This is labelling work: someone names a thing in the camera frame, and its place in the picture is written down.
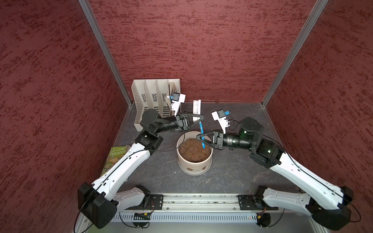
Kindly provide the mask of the white blue scrub brush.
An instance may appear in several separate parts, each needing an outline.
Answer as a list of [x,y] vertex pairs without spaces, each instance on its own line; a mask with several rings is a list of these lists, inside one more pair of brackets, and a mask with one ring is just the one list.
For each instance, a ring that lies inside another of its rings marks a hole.
[[[193,101],[193,114],[196,114],[196,115],[201,114],[201,102],[202,102],[201,100],[194,100]],[[193,117],[193,122],[196,122],[199,119],[200,118],[198,118],[198,117]],[[199,127],[200,127],[201,134],[204,134],[204,129],[203,129],[202,122],[199,122]],[[206,145],[203,142],[202,142],[202,147],[203,147],[203,149],[206,148]]]

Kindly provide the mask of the white ceramic pot with mud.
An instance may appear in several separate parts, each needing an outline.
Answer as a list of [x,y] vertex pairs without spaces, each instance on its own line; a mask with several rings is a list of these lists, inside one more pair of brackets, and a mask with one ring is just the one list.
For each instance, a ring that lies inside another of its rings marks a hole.
[[197,131],[185,133],[176,145],[180,169],[192,176],[206,173],[212,164],[213,149],[208,145],[203,148],[202,142],[196,138],[199,133]]

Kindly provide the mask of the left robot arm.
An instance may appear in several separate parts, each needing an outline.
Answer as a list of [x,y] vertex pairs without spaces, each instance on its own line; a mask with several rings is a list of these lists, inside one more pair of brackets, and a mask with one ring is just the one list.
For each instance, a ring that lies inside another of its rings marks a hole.
[[98,229],[105,227],[117,213],[119,201],[114,197],[125,180],[147,160],[163,141],[160,132],[187,132],[204,120],[204,116],[180,113],[161,117],[155,109],[143,112],[142,131],[130,150],[103,176],[92,184],[84,182],[78,188],[78,209]]

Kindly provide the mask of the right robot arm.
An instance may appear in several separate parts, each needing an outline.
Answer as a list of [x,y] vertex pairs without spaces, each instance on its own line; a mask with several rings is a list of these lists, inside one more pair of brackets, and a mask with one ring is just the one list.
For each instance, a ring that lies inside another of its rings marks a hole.
[[197,140],[213,149],[243,149],[257,164],[270,169],[293,184],[303,193],[278,191],[260,185],[253,195],[241,199],[244,206],[265,212],[282,208],[310,216],[319,225],[338,231],[351,222],[348,205],[353,200],[353,190],[333,185],[296,161],[276,141],[263,135],[263,126],[251,117],[240,122],[238,134],[212,131],[197,135]]

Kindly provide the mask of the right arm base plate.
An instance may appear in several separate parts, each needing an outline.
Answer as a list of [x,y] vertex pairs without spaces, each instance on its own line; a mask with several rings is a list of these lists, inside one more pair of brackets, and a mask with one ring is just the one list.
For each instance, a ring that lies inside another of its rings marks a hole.
[[254,195],[237,195],[240,210],[264,211],[278,210],[278,207],[268,206],[262,198]]

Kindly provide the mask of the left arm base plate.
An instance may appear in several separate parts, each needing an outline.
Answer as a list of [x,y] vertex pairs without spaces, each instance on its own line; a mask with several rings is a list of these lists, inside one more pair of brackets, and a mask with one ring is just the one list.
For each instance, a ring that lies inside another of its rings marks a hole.
[[164,195],[150,194],[146,196],[143,202],[138,206],[141,210],[162,210],[164,202]]

